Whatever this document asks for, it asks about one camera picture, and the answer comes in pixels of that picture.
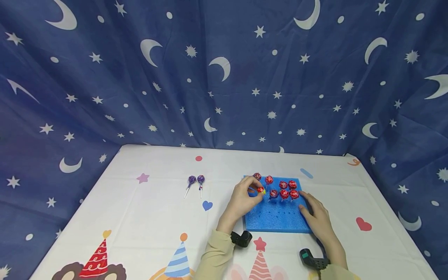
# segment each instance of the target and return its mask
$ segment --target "red heart print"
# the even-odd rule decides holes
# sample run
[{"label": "red heart print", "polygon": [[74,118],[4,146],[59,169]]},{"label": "red heart print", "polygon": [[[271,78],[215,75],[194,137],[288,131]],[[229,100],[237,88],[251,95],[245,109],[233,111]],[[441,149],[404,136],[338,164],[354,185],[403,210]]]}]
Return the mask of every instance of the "red heart print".
[{"label": "red heart print", "polygon": [[359,229],[362,231],[372,230],[372,225],[369,224],[368,222],[365,222],[364,219],[361,217],[356,218],[356,223],[358,224]]}]

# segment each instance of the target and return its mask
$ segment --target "purple lollipop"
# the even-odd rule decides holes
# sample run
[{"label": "purple lollipop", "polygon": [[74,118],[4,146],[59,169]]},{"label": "purple lollipop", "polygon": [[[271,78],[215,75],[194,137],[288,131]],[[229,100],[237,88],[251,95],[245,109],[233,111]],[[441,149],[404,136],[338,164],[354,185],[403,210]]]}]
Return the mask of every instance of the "purple lollipop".
[{"label": "purple lollipop", "polygon": [[195,176],[190,176],[188,177],[188,187],[187,187],[187,191],[185,192],[184,198],[187,196],[188,191],[190,190],[190,187],[192,184],[194,184],[196,182],[196,177]]},{"label": "purple lollipop", "polygon": [[202,198],[202,184],[204,183],[204,181],[205,181],[204,175],[199,175],[198,176],[198,183],[199,183],[199,192],[201,194],[201,198]]}]

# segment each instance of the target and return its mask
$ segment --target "lollipop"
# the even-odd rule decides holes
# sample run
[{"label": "lollipop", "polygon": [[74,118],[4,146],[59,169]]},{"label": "lollipop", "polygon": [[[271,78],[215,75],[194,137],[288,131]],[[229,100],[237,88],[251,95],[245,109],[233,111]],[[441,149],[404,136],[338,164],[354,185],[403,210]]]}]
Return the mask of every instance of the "lollipop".
[{"label": "lollipop", "polygon": [[287,190],[281,190],[280,191],[280,196],[282,198],[282,201],[287,199],[289,197],[289,192]]},{"label": "lollipop", "polygon": [[199,192],[201,193],[201,198],[202,198],[202,184],[205,181],[205,177],[204,175],[199,175],[198,176],[198,183],[199,183]]},{"label": "lollipop", "polygon": [[266,187],[268,187],[270,184],[272,184],[274,179],[272,178],[271,175],[269,175],[269,176],[266,176],[266,178],[264,178],[264,181],[266,182]]},{"label": "lollipop", "polygon": [[296,190],[291,190],[289,192],[289,196],[291,197],[292,200],[295,200],[295,199],[299,198],[299,192]]},{"label": "lollipop", "polygon": [[263,194],[266,193],[266,190],[265,190],[263,187],[259,187],[259,188],[257,188],[257,191],[258,191],[259,193],[263,193]]},{"label": "lollipop", "polygon": [[271,192],[269,193],[269,200],[271,200],[271,199],[275,199],[275,198],[277,198],[278,196],[279,196],[278,191],[276,191],[276,190],[271,190]]},{"label": "lollipop", "polygon": [[297,189],[297,183],[296,183],[295,181],[293,181],[293,180],[291,180],[291,181],[288,182],[288,186],[289,186],[289,189],[290,189],[290,190],[295,190],[295,189]]},{"label": "lollipop", "polygon": [[285,181],[280,181],[279,187],[284,190],[288,187],[288,184]]},{"label": "lollipop", "polygon": [[253,174],[253,176],[255,177],[255,179],[257,179],[258,181],[260,181],[261,180],[261,175],[260,175],[260,173],[254,173]]},{"label": "lollipop", "polygon": [[194,184],[195,182],[196,182],[195,176],[188,177],[188,187],[187,187],[187,191],[185,192],[184,198],[187,196],[187,193],[190,190],[191,185]]}]

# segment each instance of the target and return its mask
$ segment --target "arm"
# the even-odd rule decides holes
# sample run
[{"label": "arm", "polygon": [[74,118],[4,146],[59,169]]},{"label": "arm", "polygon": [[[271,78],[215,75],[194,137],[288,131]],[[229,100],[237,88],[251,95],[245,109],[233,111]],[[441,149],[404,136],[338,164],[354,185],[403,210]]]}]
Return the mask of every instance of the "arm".
[{"label": "arm", "polygon": [[254,192],[261,183],[252,176],[245,177],[233,189],[232,197],[222,214],[216,230],[213,230],[207,242],[205,252],[194,275],[195,280],[221,280],[227,263],[233,256],[234,244],[230,233],[237,221],[255,207],[263,198],[263,194],[252,198],[247,192]]},{"label": "arm", "polygon": [[301,191],[300,194],[313,209],[313,215],[299,205],[300,212],[305,217],[314,235],[322,242],[331,264],[321,271],[321,280],[351,280],[354,276],[348,271],[345,250],[333,231],[328,210],[311,194]]}]

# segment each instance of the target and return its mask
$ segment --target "pink star print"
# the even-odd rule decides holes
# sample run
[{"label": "pink star print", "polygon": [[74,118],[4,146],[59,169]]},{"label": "pink star print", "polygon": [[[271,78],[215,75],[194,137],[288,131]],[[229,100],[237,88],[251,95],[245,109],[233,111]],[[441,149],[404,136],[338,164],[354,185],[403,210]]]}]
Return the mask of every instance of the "pink star print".
[{"label": "pink star print", "polygon": [[138,183],[141,184],[143,182],[148,182],[148,177],[149,175],[142,173],[140,176],[137,177]]},{"label": "pink star print", "polygon": [[257,240],[254,240],[254,243],[257,246],[257,251],[265,252],[264,247],[266,247],[266,242],[264,242],[261,237],[258,237]]}]

